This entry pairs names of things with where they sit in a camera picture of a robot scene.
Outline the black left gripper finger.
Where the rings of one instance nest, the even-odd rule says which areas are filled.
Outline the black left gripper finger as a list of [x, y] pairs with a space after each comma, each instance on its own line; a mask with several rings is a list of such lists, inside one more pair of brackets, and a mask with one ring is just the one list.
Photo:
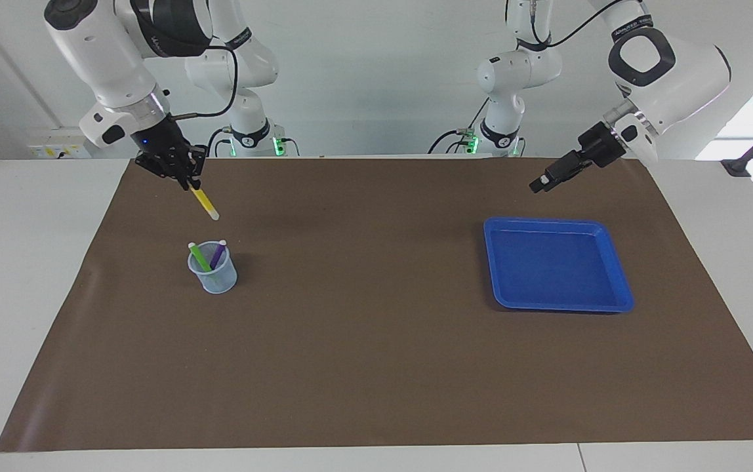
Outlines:
[[556, 186], [572, 180], [591, 166], [591, 164], [578, 164], [575, 167], [555, 167], [554, 165], [550, 165], [550, 167], [544, 170], [541, 176], [531, 182], [531, 191], [534, 194], [550, 192]]
[[532, 186], [557, 186], [567, 182], [586, 168], [586, 159], [579, 152], [569, 152], [556, 159], [544, 173], [531, 182]]

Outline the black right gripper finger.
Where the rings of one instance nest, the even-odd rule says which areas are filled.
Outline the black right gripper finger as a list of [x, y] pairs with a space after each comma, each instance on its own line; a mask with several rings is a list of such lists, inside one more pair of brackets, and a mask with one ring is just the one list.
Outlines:
[[195, 167], [191, 165], [162, 165], [157, 164], [153, 173], [163, 179], [175, 180], [184, 191], [193, 187]]
[[200, 184], [201, 174], [207, 158], [206, 146], [187, 147], [186, 182], [188, 184]]

